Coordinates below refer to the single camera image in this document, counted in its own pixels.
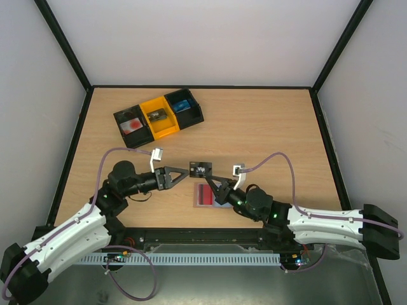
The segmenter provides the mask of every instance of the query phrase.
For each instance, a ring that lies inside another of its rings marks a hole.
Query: wooden tabletop
[[[175,90],[96,88],[56,225],[77,212],[92,196],[102,155],[124,147],[113,113]],[[156,167],[187,169],[190,161],[213,163],[213,174],[230,177],[235,163],[253,167],[275,151],[293,162],[298,203],[304,207],[340,210],[340,202],[308,90],[194,89],[205,121],[157,140],[142,149],[164,149]],[[106,160],[102,180],[113,165],[127,159],[137,172],[149,171],[149,157],[113,152]],[[119,219],[127,227],[261,227],[229,208],[193,207],[194,183],[187,177],[173,189],[155,191],[145,203],[129,202]],[[246,185],[258,184],[275,200],[292,203],[291,175],[285,159],[277,156],[248,173]]]

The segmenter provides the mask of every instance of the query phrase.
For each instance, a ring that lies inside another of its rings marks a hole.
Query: black metal frame
[[[67,155],[67,159],[64,165],[64,169],[62,171],[62,175],[55,193],[55,197],[50,209],[50,213],[48,216],[48,220],[46,225],[48,227],[52,227],[55,223],[55,219],[57,216],[57,212],[59,209],[59,205],[62,199],[62,195],[64,193],[64,189],[66,186],[67,178],[69,176],[69,171],[71,169],[72,161],[75,155],[76,147],[79,142],[79,138],[81,135],[82,127],[85,122],[86,113],[92,99],[93,89],[94,88],[218,88],[218,89],[288,89],[288,90],[308,90],[312,99],[312,105],[314,107],[315,115],[318,121],[318,126],[321,131],[322,140],[325,146],[326,154],[328,157],[329,165],[331,167],[331,171],[333,174],[336,190],[338,192],[338,196],[340,199],[341,207],[344,210],[350,210],[351,205],[349,202],[349,198],[345,189],[345,184],[343,183],[343,179],[341,176],[340,168],[338,166],[338,162],[336,160],[335,150],[333,148],[331,138],[329,136],[328,128],[324,119],[324,115],[322,113],[321,104],[318,99],[318,92],[323,86],[325,80],[329,76],[329,73],[332,71],[335,63],[339,59],[342,51],[345,49],[347,43],[350,41],[353,33],[357,29],[357,26],[361,22],[363,16],[366,14],[368,8],[370,7],[373,0],[361,0],[358,7],[356,8],[352,18],[350,19],[349,23],[347,24],[343,34],[341,35],[340,39],[338,40],[334,50],[332,51],[331,55],[328,58],[324,68],[321,70],[317,81],[313,85],[313,87],[309,86],[185,86],[185,85],[145,85],[145,86],[131,86],[131,85],[95,85],[92,86],[86,77],[85,72],[83,71],[78,59],[76,58],[71,46],[69,45],[68,40],[66,39],[60,25],[57,22],[54,14],[52,13],[51,8],[49,7],[46,0],[34,0],[37,4],[40,12],[44,16],[47,24],[49,25],[51,31],[53,32],[55,38],[59,42],[60,47],[64,51],[68,61],[71,63],[72,68],[74,69],[76,75],[78,76],[79,80],[81,81],[84,89],[86,90],[86,97],[85,101],[83,102],[83,107],[81,114],[79,116],[78,124],[76,126],[74,137],[71,142],[71,146],[69,148],[69,152]],[[257,245],[261,246],[262,238],[262,230],[261,229],[146,229],[146,228],[129,228],[128,233],[132,236],[139,236],[145,242],[149,240],[155,240],[157,236],[160,238],[166,238],[167,240],[194,240],[195,243],[199,243],[200,240],[216,240],[217,243],[235,243],[235,238],[239,239],[239,244],[242,245]],[[368,258],[370,264],[373,268],[373,273],[375,276],[376,283],[378,285],[379,293],[382,298],[384,304],[391,304],[389,293],[386,289],[385,282],[383,280],[383,276],[380,272],[380,268],[378,265],[378,261],[376,257],[372,257],[368,254]]]

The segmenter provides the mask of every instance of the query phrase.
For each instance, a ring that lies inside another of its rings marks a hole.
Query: perforated metal strip
[[[279,254],[147,254],[157,266],[279,266]],[[100,265],[107,261],[106,253],[92,253],[78,261],[77,265]],[[112,265],[148,265],[145,258],[131,257],[112,262]]]

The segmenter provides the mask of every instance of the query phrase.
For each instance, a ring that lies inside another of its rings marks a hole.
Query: robotic arm
[[[403,234],[397,228],[398,221],[382,209],[374,205],[351,211],[303,208],[296,204],[294,193],[294,205],[291,205],[275,201],[256,184],[249,185],[246,191],[241,190],[246,176],[243,164],[234,165],[232,174],[238,180],[205,176],[216,201],[220,205],[231,204],[233,210],[243,217],[263,222],[270,238],[293,246],[313,243],[346,245],[366,249],[383,259],[400,258],[399,234],[401,238]]]
[[[128,206],[125,199],[127,196],[170,189],[188,175],[188,171],[181,168],[165,166],[154,169],[153,161],[161,160],[161,155],[161,149],[153,150],[151,172],[147,173],[136,173],[134,165],[129,161],[115,164],[98,190],[94,206],[86,203],[75,215],[48,234],[24,247],[14,243],[6,249],[0,279],[7,283],[8,290],[19,305],[37,299],[50,282],[81,257],[107,245],[119,245],[122,242],[125,226],[116,217]],[[180,175],[172,179],[172,172]],[[24,259],[21,267],[7,282],[17,264]]]

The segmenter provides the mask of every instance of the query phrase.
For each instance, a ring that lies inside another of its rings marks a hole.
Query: gray wall
[[[34,1],[1,1],[0,257],[45,224],[84,96]]]
[[[407,231],[407,1],[376,0],[320,92],[348,194]],[[380,261],[394,304],[406,304],[407,242]]]
[[[92,84],[312,86],[359,0],[48,0]]]

